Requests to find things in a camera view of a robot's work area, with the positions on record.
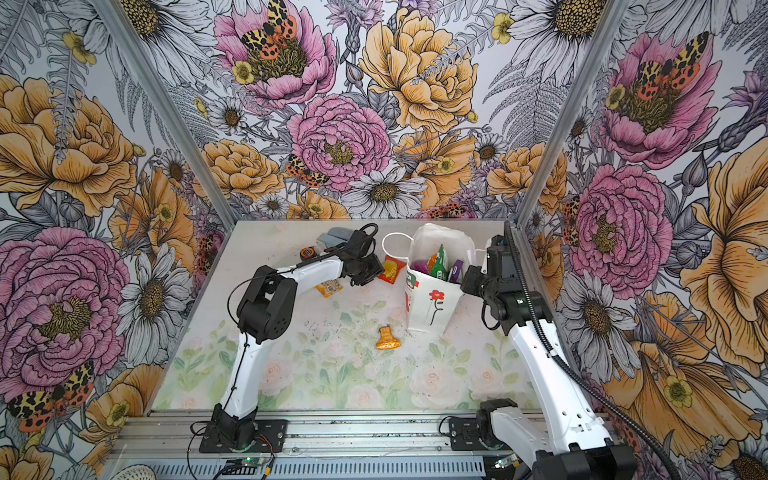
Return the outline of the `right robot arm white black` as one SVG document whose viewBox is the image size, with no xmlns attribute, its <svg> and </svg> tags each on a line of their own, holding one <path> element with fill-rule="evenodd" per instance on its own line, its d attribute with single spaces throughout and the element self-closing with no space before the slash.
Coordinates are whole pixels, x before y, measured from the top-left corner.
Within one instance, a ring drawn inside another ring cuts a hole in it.
<svg viewBox="0 0 768 480">
<path fill-rule="evenodd" d="M 481 439 L 508 447 L 533 479 L 632 478 L 632 448 L 614 441 L 591 408 L 555 342 L 546 300 L 527 285 L 510 235 L 490 240 L 484 264 L 469 268 L 462 290 L 482 300 L 481 320 L 492 319 L 490 327 L 501 330 L 525 361 L 545 422 L 534 425 L 512 400 L 487 400 L 478 412 Z"/>
</svg>

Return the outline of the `green yellow candy bag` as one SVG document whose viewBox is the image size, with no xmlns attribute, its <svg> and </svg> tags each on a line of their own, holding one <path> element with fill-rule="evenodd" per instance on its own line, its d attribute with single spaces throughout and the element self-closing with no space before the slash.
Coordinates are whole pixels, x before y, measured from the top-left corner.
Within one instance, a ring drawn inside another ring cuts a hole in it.
<svg viewBox="0 0 768 480">
<path fill-rule="evenodd" d="M 431 277 L 438 280 L 448 280 L 448 269 L 446 268 L 447 254 L 443 245 L 441 245 L 436 253 L 439 254 L 437 263 L 435 264 L 432 272 L 429 274 Z"/>
</svg>

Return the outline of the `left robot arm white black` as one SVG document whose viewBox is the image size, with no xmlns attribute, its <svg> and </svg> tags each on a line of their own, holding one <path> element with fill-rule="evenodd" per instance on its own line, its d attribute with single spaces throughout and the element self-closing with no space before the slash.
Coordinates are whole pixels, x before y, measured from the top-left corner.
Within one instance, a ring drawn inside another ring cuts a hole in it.
<svg viewBox="0 0 768 480">
<path fill-rule="evenodd" d="M 227 392 L 213 409 L 201 434 L 202 453 L 279 452 L 287 423 L 257 419 L 260 385 L 271 349 L 286 333 L 296 300 L 325 282 L 347 278 L 364 286 L 384 273 L 375 253 L 379 226 L 368 223 L 356 230 L 334 227 L 318 238 L 323 250 L 305 247 L 300 262 L 287 267 L 259 267 L 243 281 L 246 287 L 236 309 L 240 333 L 238 360 Z"/>
</svg>

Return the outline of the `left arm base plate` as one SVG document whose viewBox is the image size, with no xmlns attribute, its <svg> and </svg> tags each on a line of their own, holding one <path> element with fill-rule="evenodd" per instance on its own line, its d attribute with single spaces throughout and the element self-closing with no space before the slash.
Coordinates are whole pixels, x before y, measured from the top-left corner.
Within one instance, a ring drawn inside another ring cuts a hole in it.
<svg viewBox="0 0 768 480">
<path fill-rule="evenodd" d="M 198 450 L 205 454 L 280 453 L 286 440 L 286 420 L 245 420 L 226 425 L 210 421 Z"/>
</svg>

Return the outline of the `red yellow snack packet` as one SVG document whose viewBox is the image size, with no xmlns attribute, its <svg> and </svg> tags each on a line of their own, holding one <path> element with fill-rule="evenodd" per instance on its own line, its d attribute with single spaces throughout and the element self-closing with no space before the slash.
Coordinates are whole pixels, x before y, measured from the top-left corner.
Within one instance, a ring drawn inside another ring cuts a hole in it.
<svg viewBox="0 0 768 480">
<path fill-rule="evenodd" d="M 406 268 L 406 263 L 400 259 L 386 255 L 382 261 L 383 272 L 378 278 L 389 284 L 395 284 L 400 272 Z"/>
</svg>

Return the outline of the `white paper bag red flower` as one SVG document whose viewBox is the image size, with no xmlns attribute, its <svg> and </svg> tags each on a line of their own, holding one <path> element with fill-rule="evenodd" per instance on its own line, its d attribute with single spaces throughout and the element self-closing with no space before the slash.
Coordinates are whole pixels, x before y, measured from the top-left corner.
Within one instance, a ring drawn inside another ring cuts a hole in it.
<svg viewBox="0 0 768 480">
<path fill-rule="evenodd" d="M 410 268 L 416 260 L 428 260 L 441 245 L 447 254 L 448 275 L 457 259 L 464 262 L 463 274 L 469 266 L 478 264 L 479 249 L 473 239 L 465 232 L 447 226 L 426 223 L 413 234 L 391 232 L 382 240 L 386 255 L 406 263 L 404 291 L 407 328 L 410 331 L 442 334 L 463 296 L 461 283 L 438 280 Z"/>
</svg>

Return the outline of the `purple Fox's candy bag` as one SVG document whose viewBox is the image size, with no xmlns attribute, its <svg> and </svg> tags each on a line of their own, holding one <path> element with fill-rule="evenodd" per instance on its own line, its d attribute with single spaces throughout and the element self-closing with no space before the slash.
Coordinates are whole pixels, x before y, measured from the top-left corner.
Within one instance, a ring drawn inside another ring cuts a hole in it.
<svg viewBox="0 0 768 480">
<path fill-rule="evenodd" d="M 449 271 L 449 275 L 448 275 L 448 281 L 450 283 L 453 283 L 453 284 L 460 284 L 461 283 L 461 281 L 462 281 L 462 274 L 463 274 L 463 267 L 464 267 L 464 262 L 462 260 L 460 260 L 460 259 L 457 259 L 453 263 L 453 265 L 452 265 L 452 267 L 451 267 L 451 269 Z"/>
</svg>

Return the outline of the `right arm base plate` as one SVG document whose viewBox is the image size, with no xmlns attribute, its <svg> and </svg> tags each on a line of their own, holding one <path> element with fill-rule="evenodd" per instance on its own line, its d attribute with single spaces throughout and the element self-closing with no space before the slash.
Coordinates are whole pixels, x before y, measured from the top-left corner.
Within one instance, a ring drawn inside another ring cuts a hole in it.
<svg viewBox="0 0 768 480">
<path fill-rule="evenodd" d="M 452 451 L 500 451 L 509 447 L 492 438 L 491 434 L 484 430 L 476 418 L 446 416 L 439 431 L 448 437 Z"/>
</svg>

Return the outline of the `purple snack packet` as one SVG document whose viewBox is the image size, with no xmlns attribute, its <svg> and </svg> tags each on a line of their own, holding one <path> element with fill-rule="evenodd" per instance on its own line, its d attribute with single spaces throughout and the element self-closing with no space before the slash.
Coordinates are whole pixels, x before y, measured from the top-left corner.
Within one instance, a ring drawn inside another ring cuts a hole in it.
<svg viewBox="0 0 768 480">
<path fill-rule="evenodd" d="M 430 272 L 427 260 L 416 260 L 410 265 L 410 268 L 423 274 L 429 274 Z"/>
</svg>

